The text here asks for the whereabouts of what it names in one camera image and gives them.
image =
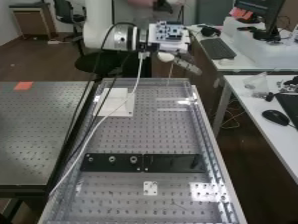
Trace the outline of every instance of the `mounting hole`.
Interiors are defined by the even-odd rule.
[[[110,157],[109,157],[109,162],[110,162],[110,163],[114,163],[114,162],[116,162],[116,157],[114,157],[114,156],[110,156]]]
[[[137,157],[135,157],[135,156],[131,156],[131,157],[130,157],[130,163],[131,163],[131,164],[135,164],[135,163],[137,163]]]

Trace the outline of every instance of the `black computer monitor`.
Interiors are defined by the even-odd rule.
[[[284,0],[237,0],[235,7],[251,11],[254,16],[261,16],[265,20],[265,30],[254,31],[257,40],[280,40],[277,29],[277,18],[284,4]]]

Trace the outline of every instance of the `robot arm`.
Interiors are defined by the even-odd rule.
[[[101,47],[112,26],[112,1],[86,0],[84,41],[89,48]],[[116,25],[108,35],[104,49],[120,51],[163,51],[186,53],[190,44],[189,31],[177,22],[158,22],[147,30],[135,26]]]

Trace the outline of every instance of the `perforated metal tabletop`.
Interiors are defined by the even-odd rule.
[[[1,188],[46,185],[86,82],[16,85],[0,83]]]
[[[120,79],[114,87],[131,91],[134,82],[135,79]],[[98,96],[109,86],[110,80],[104,80]],[[133,117],[106,119],[82,158],[89,153],[201,154],[206,172],[81,172],[81,158],[48,203],[41,223],[197,224],[242,221],[241,209],[241,219],[238,210],[234,210],[238,201],[230,197],[234,192],[227,190],[225,181],[229,177],[222,175],[198,103],[201,105],[186,79],[171,79],[169,86],[166,79],[141,79]],[[77,144],[93,118],[94,107],[96,102],[88,111]],[[154,195],[145,193],[146,182],[157,185]]]

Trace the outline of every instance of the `computer keyboard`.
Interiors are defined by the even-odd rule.
[[[233,59],[237,56],[221,38],[202,40],[201,44],[213,60]]]
[[[275,97],[298,129],[298,95],[277,94]]]

